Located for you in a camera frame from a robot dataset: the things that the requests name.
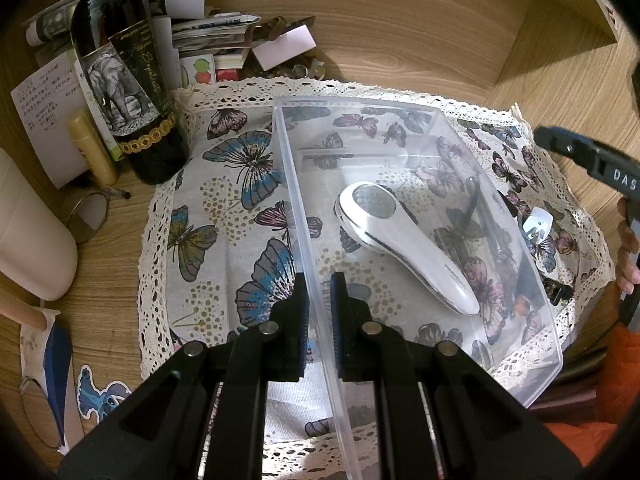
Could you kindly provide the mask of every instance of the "pink sticky note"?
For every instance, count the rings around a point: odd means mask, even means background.
[[[254,46],[253,51],[262,69],[270,70],[287,59],[299,56],[315,46],[316,42],[311,37],[309,29],[306,25],[302,25],[285,32],[276,40]]]

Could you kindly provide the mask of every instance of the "clear plastic container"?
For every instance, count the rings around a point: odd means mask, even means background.
[[[280,149],[274,163],[290,195],[292,252],[312,304],[311,340],[322,355],[350,478],[376,467],[371,431],[362,429],[374,427],[374,397],[371,384],[343,383],[337,375],[328,293],[335,271],[345,273],[350,295],[405,339],[452,340],[494,376],[505,360],[526,363],[515,377],[498,380],[529,406],[562,367],[553,311],[518,225],[444,115],[398,102],[290,97],[276,99],[273,125]],[[361,246],[340,227],[335,200],[357,181],[396,196],[462,270],[479,314],[455,312],[395,257]]]

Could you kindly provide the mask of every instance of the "stitch sticker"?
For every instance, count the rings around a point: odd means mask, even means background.
[[[98,423],[115,410],[120,403],[129,397],[131,390],[121,381],[111,381],[103,390],[94,384],[94,373],[89,365],[83,365],[78,376],[78,410],[82,418],[91,418],[92,413],[98,417]]]

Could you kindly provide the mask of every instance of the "dark glass bottle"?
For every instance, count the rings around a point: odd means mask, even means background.
[[[188,158],[158,64],[143,0],[80,0],[71,37],[116,142],[148,184]]]

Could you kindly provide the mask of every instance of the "finger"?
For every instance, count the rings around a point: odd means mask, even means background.
[[[618,234],[620,235],[622,246],[628,252],[632,254],[640,253],[640,240],[636,238],[636,235],[631,230],[631,228],[626,225],[626,222],[624,220],[618,224]]]
[[[640,283],[640,269],[638,269],[636,262],[633,261],[633,258],[629,256],[629,253],[623,247],[620,247],[618,250],[617,268],[620,269],[622,275],[630,282],[636,285]]]
[[[622,292],[626,292],[627,294],[631,294],[634,291],[634,284],[631,283],[628,279],[626,279],[622,274],[616,272],[616,283],[619,286]]]
[[[620,200],[618,200],[618,203],[616,204],[616,207],[618,208],[618,212],[626,218],[626,197],[625,196],[621,196]]]

